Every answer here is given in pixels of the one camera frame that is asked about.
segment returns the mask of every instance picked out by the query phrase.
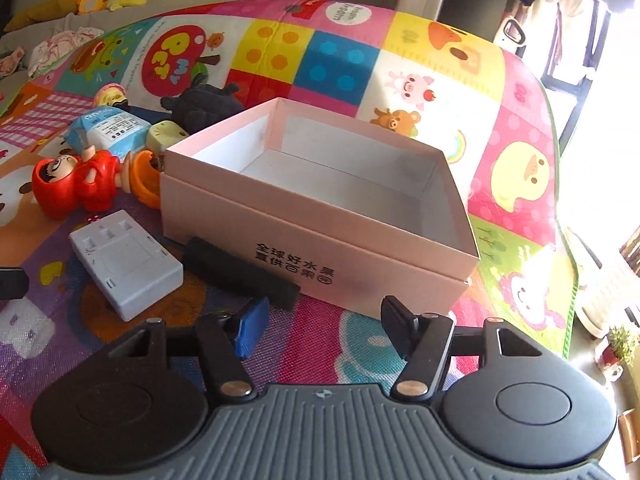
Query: rainbow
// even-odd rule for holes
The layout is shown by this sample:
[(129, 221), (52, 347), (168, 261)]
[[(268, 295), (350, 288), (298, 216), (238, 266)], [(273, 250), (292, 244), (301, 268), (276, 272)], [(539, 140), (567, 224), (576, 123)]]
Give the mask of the rainbow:
[(449, 164), (454, 164), (459, 161), (465, 154), (466, 150), (466, 139), (460, 130), (458, 130), (453, 138), (455, 140), (455, 149), (453, 149), (449, 154), (446, 154), (447, 162)]

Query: cushion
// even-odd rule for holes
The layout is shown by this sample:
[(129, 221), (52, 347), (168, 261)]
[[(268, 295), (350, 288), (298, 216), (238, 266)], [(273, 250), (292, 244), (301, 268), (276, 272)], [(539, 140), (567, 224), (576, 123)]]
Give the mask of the cushion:
[(78, 12), (78, 0), (49, 0), (21, 12), (4, 28), (5, 32), (19, 30), (37, 22), (48, 22)]

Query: open box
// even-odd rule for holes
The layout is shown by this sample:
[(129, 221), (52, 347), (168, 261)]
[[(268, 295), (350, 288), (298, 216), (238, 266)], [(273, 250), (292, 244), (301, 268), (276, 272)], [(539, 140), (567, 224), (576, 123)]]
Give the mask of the open box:
[(199, 236), (367, 316), (446, 314), (478, 248), (441, 151), (282, 98), (166, 152), (164, 234)]

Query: red toy figure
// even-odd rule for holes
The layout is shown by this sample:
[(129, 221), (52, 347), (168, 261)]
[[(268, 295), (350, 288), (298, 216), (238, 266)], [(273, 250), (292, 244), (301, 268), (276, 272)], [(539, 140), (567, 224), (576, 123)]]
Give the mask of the red toy figure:
[(41, 160), (33, 169), (31, 187), (45, 214), (65, 219), (81, 205), (89, 213), (106, 212), (113, 205), (117, 189), (130, 192), (130, 153), (123, 164), (108, 150), (93, 146), (82, 159), (61, 155)]

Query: white package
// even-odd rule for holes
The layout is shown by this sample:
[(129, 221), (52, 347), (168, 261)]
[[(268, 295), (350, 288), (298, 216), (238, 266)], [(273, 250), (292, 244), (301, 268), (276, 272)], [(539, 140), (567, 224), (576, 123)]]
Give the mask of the white package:
[(126, 211), (69, 235), (74, 252), (123, 321), (182, 285), (182, 264)]

